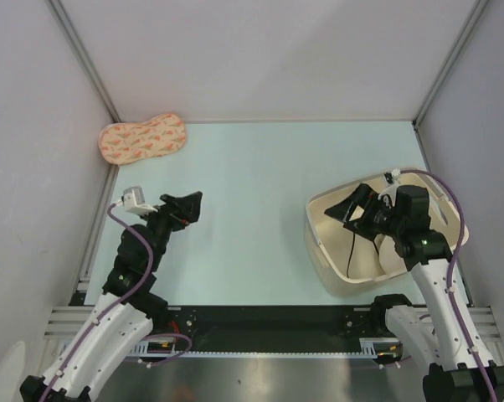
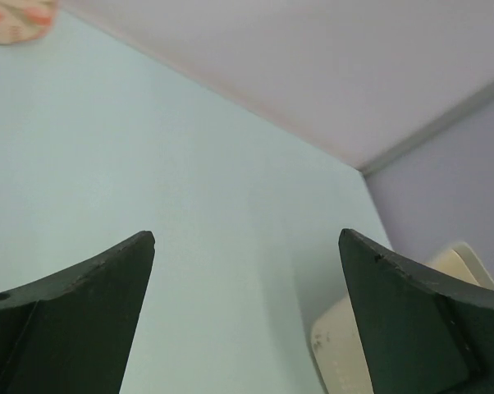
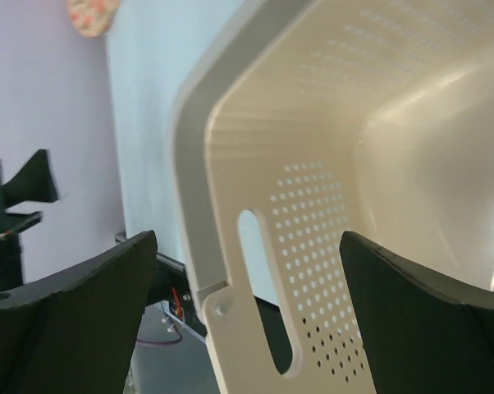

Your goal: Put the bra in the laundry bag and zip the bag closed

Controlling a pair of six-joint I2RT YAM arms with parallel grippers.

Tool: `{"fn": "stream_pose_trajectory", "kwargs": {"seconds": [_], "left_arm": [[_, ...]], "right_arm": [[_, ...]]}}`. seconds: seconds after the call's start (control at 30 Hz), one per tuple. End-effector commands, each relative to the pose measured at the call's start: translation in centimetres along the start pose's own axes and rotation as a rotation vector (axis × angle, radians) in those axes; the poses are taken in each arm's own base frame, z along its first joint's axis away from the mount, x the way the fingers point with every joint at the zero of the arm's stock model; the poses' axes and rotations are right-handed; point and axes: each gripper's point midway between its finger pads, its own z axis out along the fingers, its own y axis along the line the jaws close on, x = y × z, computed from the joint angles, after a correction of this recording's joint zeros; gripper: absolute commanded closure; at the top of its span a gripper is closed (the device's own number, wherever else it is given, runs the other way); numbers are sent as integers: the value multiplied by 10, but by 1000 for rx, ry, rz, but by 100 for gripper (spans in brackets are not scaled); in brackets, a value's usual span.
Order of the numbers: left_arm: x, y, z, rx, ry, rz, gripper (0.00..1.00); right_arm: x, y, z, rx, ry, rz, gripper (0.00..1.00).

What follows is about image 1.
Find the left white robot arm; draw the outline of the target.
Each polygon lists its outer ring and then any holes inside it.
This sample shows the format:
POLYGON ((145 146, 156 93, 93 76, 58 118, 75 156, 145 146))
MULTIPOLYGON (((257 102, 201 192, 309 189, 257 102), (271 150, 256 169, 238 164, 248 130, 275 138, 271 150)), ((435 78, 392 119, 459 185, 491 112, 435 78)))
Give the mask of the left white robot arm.
POLYGON ((171 342, 168 357, 188 353, 192 339, 175 332, 167 302, 153 294, 155 273, 172 233, 198 221, 203 195, 163 194, 161 204, 145 204, 140 187, 128 188, 107 215, 123 228, 114 265, 91 314, 56 361, 39 376, 28 376, 19 392, 24 401, 94 401, 109 377, 140 342, 171 342))

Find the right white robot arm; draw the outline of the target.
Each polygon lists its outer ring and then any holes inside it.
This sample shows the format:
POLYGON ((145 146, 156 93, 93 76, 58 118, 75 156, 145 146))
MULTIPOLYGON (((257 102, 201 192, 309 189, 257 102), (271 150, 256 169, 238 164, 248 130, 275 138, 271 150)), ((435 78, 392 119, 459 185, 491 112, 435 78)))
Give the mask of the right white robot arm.
POLYGON ((428 190, 400 185, 390 197, 361 183, 324 213, 366 240, 391 238, 420 289, 430 327, 400 294, 376 297, 370 325, 380 336, 393 333, 418 364, 425 399, 503 401, 504 365, 496 363, 468 307, 456 299, 454 252, 445 236, 430 227, 428 190))

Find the pink floral laundry bag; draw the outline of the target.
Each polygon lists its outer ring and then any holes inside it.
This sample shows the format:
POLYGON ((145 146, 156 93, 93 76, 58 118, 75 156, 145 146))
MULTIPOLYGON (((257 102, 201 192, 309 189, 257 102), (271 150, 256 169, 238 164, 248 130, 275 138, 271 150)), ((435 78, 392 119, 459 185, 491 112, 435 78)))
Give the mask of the pink floral laundry bag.
POLYGON ((112 165, 123 166, 178 152, 188 140, 182 119, 172 113, 144 122, 115 123, 99 135, 101 156, 112 165))

